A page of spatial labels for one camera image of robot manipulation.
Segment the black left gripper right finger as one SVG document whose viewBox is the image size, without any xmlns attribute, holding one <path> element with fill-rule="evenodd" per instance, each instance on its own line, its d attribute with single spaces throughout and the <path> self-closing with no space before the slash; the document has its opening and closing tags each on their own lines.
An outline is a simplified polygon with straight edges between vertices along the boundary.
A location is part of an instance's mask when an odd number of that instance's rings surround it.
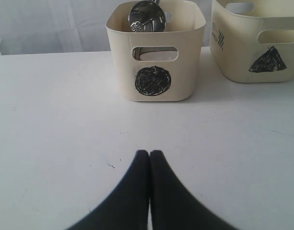
<svg viewBox="0 0 294 230">
<path fill-rule="evenodd" d="M 151 216 L 154 230 L 235 230 L 181 183 L 164 153 L 150 153 Z"/>
</svg>

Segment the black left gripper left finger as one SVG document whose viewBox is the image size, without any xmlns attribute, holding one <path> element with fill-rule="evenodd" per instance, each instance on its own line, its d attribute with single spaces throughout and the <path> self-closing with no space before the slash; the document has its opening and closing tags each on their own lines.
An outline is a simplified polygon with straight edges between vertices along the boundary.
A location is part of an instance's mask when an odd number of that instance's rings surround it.
<svg viewBox="0 0 294 230">
<path fill-rule="evenodd" d="M 150 195 L 150 158 L 138 150 L 113 191 L 69 230 L 146 230 Z"/>
</svg>

